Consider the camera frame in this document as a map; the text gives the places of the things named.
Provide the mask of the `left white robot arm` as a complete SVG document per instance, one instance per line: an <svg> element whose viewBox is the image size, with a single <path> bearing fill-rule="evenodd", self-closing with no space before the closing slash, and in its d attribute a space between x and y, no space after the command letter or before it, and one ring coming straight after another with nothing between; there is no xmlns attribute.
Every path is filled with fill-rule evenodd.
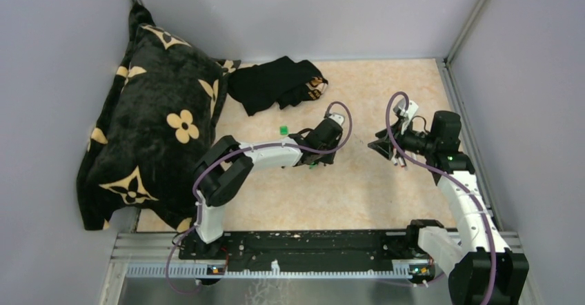
<svg viewBox="0 0 585 305"><path fill-rule="evenodd" d="M195 250L205 259L218 256L223 236L226 204L239 192L250 173L268 168L332 164L340 149L345 117L326 115L315 128L277 141L246 143L233 136L222 137L196 163Z"/></svg>

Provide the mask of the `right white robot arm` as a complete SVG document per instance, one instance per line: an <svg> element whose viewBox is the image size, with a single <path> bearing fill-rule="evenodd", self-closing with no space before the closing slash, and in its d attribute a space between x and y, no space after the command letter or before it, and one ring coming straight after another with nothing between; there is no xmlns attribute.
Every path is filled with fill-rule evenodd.
<svg viewBox="0 0 585 305"><path fill-rule="evenodd" d="M460 238L454 241L436 220L412 221L406 252L414 258L430 255L448 280L453 304L518 304L529 263L511 249L490 217L475 168L459 149L460 116L440 110L429 131L416 131L414 110L396 108L395 114L397 121L376 133L368 147L395 165L405 166L411 154L424 157L422 167L445 196Z"/></svg>

